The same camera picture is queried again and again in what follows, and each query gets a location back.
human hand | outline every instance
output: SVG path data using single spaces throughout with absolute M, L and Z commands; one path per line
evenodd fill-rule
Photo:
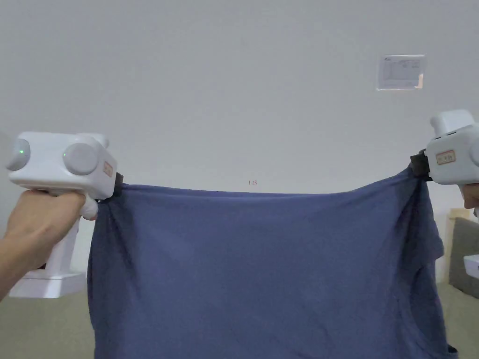
M 7 223 L 5 239 L 29 253 L 31 269 L 42 266 L 51 251 L 80 217 L 85 196 L 69 192 L 58 197 L 42 191 L 22 193 Z
M 463 187 L 464 207 L 467 209 L 479 207 L 479 183 L 467 184 Z

white base stand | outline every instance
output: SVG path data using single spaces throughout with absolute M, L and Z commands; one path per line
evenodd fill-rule
M 466 273 L 474 278 L 479 278 L 479 255 L 464 257 Z
M 20 279 L 10 290 L 10 297 L 16 298 L 59 298 L 80 292 L 85 288 L 85 273 L 65 273 L 50 278 L 29 275 Z

blue fabric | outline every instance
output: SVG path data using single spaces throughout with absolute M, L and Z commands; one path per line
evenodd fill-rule
M 125 185 L 88 274 L 97 359 L 442 359 L 443 253 L 409 170 L 355 191 Z

red label sticker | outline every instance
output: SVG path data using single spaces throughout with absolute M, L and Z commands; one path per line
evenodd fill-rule
M 109 177 L 113 176 L 112 165 L 105 161 L 105 163 L 103 164 L 103 172 L 105 172 Z
M 454 153 L 454 150 L 438 153 L 436 155 L 436 161 L 438 165 L 445 165 L 446 163 L 455 162 L 456 154 Z

gray round knob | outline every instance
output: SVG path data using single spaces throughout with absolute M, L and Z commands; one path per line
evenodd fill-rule
M 86 176 L 98 166 L 98 154 L 90 145 L 75 143 L 65 150 L 63 163 L 74 175 Z
M 18 171 L 25 167 L 30 160 L 30 144 L 28 141 L 17 138 L 13 143 L 13 153 L 6 168 L 10 171 Z
M 469 147 L 469 156 L 476 166 L 479 166 L 479 140 L 476 140 Z

